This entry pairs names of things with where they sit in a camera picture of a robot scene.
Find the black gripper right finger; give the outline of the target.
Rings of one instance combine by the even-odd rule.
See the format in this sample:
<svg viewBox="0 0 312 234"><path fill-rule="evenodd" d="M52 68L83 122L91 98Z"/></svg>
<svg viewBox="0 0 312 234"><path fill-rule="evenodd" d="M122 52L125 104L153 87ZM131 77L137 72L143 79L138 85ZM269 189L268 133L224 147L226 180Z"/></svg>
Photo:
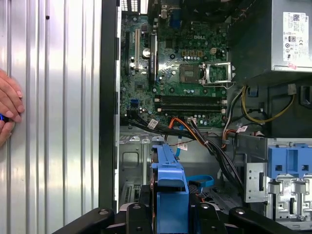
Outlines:
<svg viewBox="0 0 312 234"><path fill-rule="evenodd" d="M190 234L296 234L257 212L245 208L231 208L228 214L199 194L199 184L189 185Z"/></svg>

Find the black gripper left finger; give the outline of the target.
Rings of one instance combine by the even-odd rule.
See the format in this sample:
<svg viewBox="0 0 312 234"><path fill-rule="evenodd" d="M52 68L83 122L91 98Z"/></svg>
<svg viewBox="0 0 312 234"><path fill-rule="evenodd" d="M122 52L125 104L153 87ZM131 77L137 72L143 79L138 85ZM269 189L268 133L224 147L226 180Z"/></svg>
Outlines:
<svg viewBox="0 0 312 234"><path fill-rule="evenodd" d="M139 201L126 203L118 213L95 208L58 229L56 234L152 234L151 190L141 187Z"/></svg>

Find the person's right hand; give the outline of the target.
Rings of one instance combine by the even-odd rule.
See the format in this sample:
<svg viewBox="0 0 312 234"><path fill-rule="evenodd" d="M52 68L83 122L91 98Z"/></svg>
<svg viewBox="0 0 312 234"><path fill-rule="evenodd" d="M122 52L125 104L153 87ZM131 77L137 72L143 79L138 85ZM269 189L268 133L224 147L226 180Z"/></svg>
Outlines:
<svg viewBox="0 0 312 234"><path fill-rule="evenodd" d="M15 122L9 121L4 122L3 120L0 121L0 147L2 147L8 138L11 136L12 131L15 127Z"/></svg>

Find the person's left hand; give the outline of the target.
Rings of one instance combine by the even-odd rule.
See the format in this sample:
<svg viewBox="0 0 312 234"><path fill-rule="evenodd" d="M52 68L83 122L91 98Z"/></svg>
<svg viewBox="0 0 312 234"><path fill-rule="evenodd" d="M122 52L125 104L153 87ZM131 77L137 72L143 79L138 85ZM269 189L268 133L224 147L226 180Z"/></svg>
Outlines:
<svg viewBox="0 0 312 234"><path fill-rule="evenodd" d="M0 70L0 113L20 123L22 121L20 115L25 111L22 97L22 91L17 82L5 71Z"/></svg>

